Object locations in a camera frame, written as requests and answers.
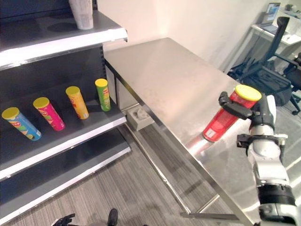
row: yellow lid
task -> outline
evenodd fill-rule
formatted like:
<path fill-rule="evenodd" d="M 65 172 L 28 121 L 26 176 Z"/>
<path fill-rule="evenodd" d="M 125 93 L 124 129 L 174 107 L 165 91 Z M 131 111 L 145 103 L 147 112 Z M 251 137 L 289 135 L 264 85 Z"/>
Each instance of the yellow lid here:
<path fill-rule="evenodd" d="M 73 95 L 76 95 L 80 92 L 80 89 L 77 87 L 77 86 L 69 86 L 67 89 L 66 89 L 66 94 L 68 96 L 73 96 Z"/>
<path fill-rule="evenodd" d="M 20 113 L 17 107 L 10 107 L 2 112 L 3 119 L 14 119 Z"/>
<path fill-rule="evenodd" d="M 98 87 L 106 87 L 108 85 L 108 81 L 106 79 L 97 79 L 95 81 L 95 85 Z"/>
<path fill-rule="evenodd" d="M 39 97 L 33 102 L 35 108 L 46 107 L 49 104 L 49 99 L 47 97 Z"/>
<path fill-rule="evenodd" d="M 235 87 L 235 92 L 245 100 L 259 101 L 261 99 L 261 93 L 250 86 L 237 85 Z"/>

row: office chair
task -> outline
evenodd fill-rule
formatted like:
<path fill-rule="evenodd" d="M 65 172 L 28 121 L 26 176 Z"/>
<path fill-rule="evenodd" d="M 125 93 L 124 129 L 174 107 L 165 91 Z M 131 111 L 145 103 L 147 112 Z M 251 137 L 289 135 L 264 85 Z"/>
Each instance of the office chair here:
<path fill-rule="evenodd" d="M 298 57 L 294 59 L 294 62 L 296 62 L 299 66 L 301 66 L 301 53 L 298 54 Z M 285 77 L 291 81 L 293 88 L 292 91 L 296 92 L 298 90 L 301 90 L 301 68 L 297 67 L 295 68 L 293 64 L 289 64 L 289 66 L 284 70 Z M 292 104 L 296 107 L 296 111 L 293 111 L 293 115 L 297 115 L 301 110 L 298 106 L 298 103 L 300 102 L 301 98 L 295 94 L 292 93 L 290 101 Z"/>
<path fill-rule="evenodd" d="M 273 61 L 269 60 L 272 57 L 278 57 L 293 64 L 295 67 L 296 62 L 292 62 L 276 54 L 288 22 L 288 17 L 281 16 L 277 19 L 278 29 L 266 54 L 262 59 L 251 64 L 237 75 L 237 80 L 240 83 L 254 87 L 266 95 L 274 95 L 277 105 L 284 105 L 289 101 L 292 92 L 291 82 L 283 77 L 283 75 L 275 72 Z"/>

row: gray carpet floor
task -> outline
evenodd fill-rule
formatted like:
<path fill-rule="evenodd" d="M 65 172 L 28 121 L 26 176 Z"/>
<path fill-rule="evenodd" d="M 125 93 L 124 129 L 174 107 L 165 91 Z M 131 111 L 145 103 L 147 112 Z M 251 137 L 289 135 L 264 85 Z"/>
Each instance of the gray carpet floor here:
<path fill-rule="evenodd" d="M 278 132 L 289 132 L 285 166 L 300 156 L 301 118 L 290 114 L 287 104 L 277 109 Z M 76 213 L 73 224 L 104 226 L 111 208 L 119 210 L 120 226 L 216 226 L 229 225 L 199 219 L 184 219 L 163 182 L 147 162 L 133 138 L 119 128 L 132 152 L 66 189 L 54 198 L 13 219 L 5 226 L 50 226 L 56 218 Z M 214 194 L 210 185 L 182 159 L 150 125 L 135 133 L 191 210 L 198 209 Z M 207 212 L 231 213 L 219 198 Z"/>

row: black shelf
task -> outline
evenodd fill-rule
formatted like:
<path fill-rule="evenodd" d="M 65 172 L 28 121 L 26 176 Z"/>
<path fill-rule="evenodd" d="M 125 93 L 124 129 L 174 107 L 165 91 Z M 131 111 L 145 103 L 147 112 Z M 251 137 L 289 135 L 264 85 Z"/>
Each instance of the black shelf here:
<path fill-rule="evenodd" d="M 93 21 L 89 30 L 79 30 L 72 14 L 1 24 L 0 70 L 127 39 L 126 30 L 99 11 Z"/>
<path fill-rule="evenodd" d="M 126 119 L 111 101 L 111 110 L 104 112 L 95 100 L 86 103 L 89 118 L 78 119 L 74 109 L 63 110 L 60 115 L 66 125 L 62 131 L 54 131 L 47 121 L 38 117 L 33 122 L 42 133 L 38 141 L 30 141 L 18 130 L 9 127 L 0 137 L 0 180 L 10 178 L 30 166 L 60 154 L 124 122 Z"/>
<path fill-rule="evenodd" d="M 0 225 L 129 151 L 120 132 L 112 129 L 0 182 Z"/>

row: black shoe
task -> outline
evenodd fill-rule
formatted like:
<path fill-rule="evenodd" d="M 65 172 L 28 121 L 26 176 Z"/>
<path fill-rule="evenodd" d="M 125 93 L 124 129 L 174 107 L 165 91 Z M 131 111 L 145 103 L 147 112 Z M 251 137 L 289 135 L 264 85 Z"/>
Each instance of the black shoe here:
<path fill-rule="evenodd" d="M 117 209 L 113 208 L 113 209 L 111 209 L 111 211 L 109 213 L 107 225 L 115 226 L 115 225 L 117 225 L 117 221 L 118 221 L 118 211 L 117 211 Z"/>

